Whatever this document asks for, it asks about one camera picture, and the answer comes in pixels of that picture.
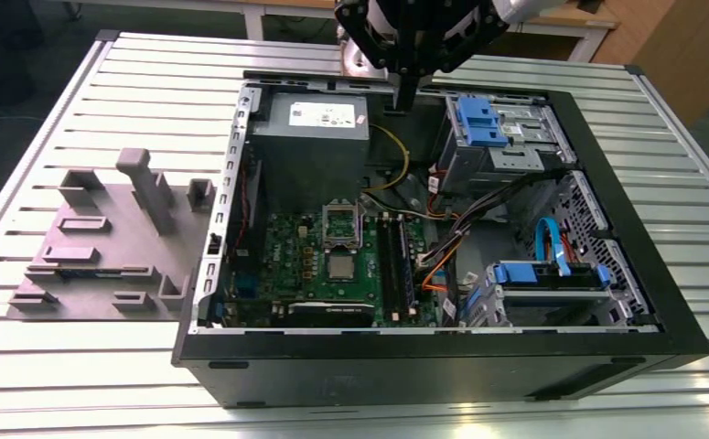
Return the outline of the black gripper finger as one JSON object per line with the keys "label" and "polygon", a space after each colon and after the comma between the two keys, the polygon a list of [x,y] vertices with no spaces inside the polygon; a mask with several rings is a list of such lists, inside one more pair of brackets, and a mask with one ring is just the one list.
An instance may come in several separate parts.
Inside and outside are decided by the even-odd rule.
{"label": "black gripper finger", "polygon": [[334,17],[370,63],[387,72],[392,108],[408,111],[407,1],[336,1]]}
{"label": "black gripper finger", "polygon": [[505,22],[491,1],[446,2],[446,33],[438,50],[426,55],[408,55],[408,111],[427,77],[438,70],[452,71],[505,32]]}

